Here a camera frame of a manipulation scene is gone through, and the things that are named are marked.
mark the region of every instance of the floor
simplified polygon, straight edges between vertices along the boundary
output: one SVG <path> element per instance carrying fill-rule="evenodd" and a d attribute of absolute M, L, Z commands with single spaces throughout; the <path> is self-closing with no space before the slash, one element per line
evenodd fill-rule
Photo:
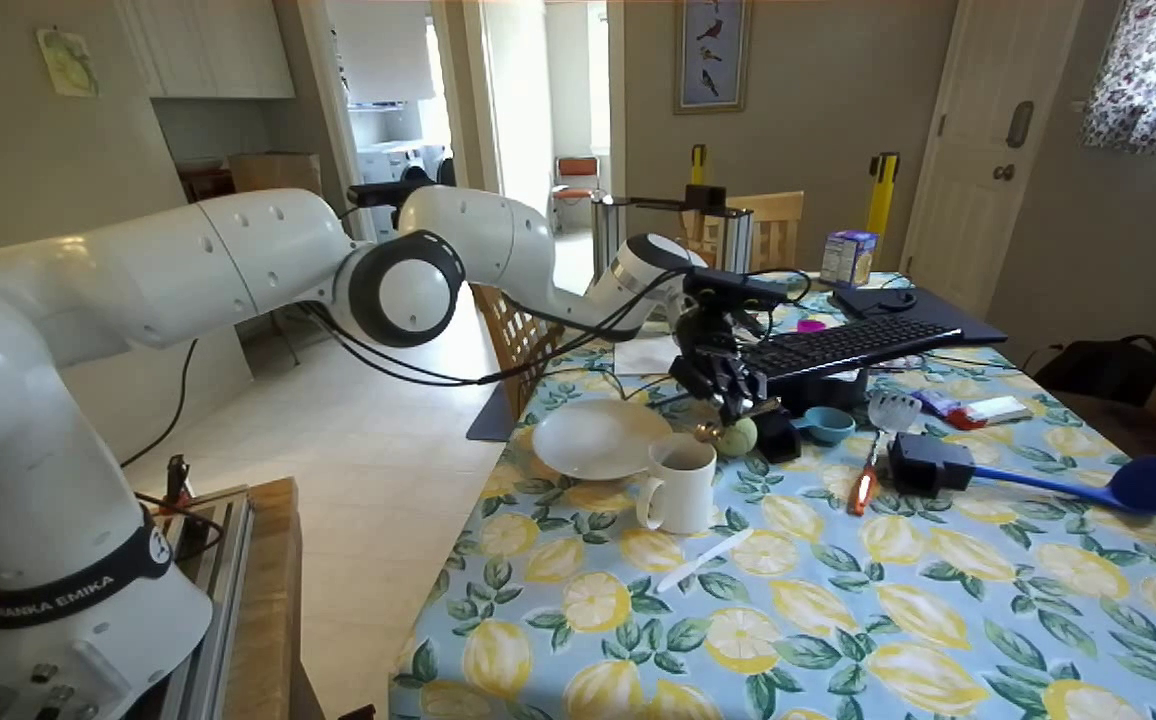
<path fill-rule="evenodd" d="M 581 287 L 587 238 L 559 240 L 557 254 L 557 286 Z M 257 388 L 169 436 L 128 478 L 143 494 L 164 494 L 170 454 L 192 466 L 192 494 L 297 478 L 308 681 L 326 715 L 364 706 L 382 715 L 389 670 L 498 455 L 498 445 L 464 441 L 491 388 L 442 393 L 389 381 L 301 315 L 284 315 L 284 337 L 289 343 L 253 333 Z M 400 358 L 454 376 L 491 369 L 466 297 L 440 342 Z"/>

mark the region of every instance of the yellow floral tablecloth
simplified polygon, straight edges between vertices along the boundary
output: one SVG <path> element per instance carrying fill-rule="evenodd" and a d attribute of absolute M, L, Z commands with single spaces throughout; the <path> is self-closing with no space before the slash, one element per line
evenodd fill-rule
<path fill-rule="evenodd" d="M 414 622 L 392 715 L 1156 715 L 1156 519 L 995 490 L 881 494 L 854 519 L 854 434 L 792 466 L 723 459 L 706 537 L 645 532 L 625 483 L 532 454 L 545 412 L 610 393 L 609 369 L 610 354 L 564 358 L 532 397 Z M 1123 466 L 986 349 L 881 384 L 1018 397 L 1022 426 L 925 430 L 991 468 L 1105 483 Z M 671 417 L 668 397 L 633 401 Z"/>

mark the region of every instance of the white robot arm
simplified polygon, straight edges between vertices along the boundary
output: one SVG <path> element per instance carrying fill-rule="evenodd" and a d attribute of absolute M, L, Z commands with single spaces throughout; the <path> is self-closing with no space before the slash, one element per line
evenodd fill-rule
<path fill-rule="evenodd" d="M 458 279 L 633 337 L 687 268 L 676 244 L 638 240 L 593 291 L 559 291 L 545 217 L 491 193 L 425 188 L 403 230 L 421 234 L 354 244 L 308 193 L 248 193 L 0 250 L 0 715 L 34 715 L 60 688 L 69 713 L 119 715 L 213 622 L 60 369 L 297 300 L 421 343 L 449 329 Z"/>

